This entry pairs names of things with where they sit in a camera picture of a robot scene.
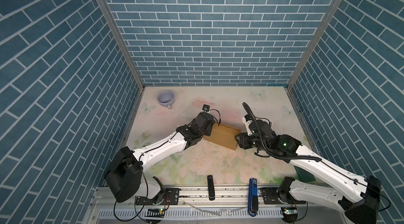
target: corrugated black hose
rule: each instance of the corrugated black hose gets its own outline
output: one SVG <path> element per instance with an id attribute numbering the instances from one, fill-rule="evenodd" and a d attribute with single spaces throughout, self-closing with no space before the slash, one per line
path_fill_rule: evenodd
<path id="1" fill-rule="evenodd" d="M 243 102 L 243 107 L 246 110 L 247 114 L 250 116 L 250 118 L 252 119 L 252 121 L 255 124 L 255 127 L 258 131 L 258 136 L 259 136 L 259 140 L 261 141 L 262 146 L 264 147 L 265 152 L 269 155 L 272 156 L 276 159 L 279 160 L 284 160 L 284 161 L 290 161 L 290 160 L 313 160 L 316 162 L 320 162 L 321 158 L 320 157 L 315 157 L 315 156 L 290 156 L 290 157 L 286 157 L 286 156 L 278 156 L 275 155 L 274 153 L 272 153 L 264 144 L 264 141 L 262 140 L 262 133 L 261 130 L 258 127 L 258 123 L 256 122 L 256 118 L 253 114 L 253 112 L 251 111 L 250 107 L 247 105 L 247 103 Z"/>

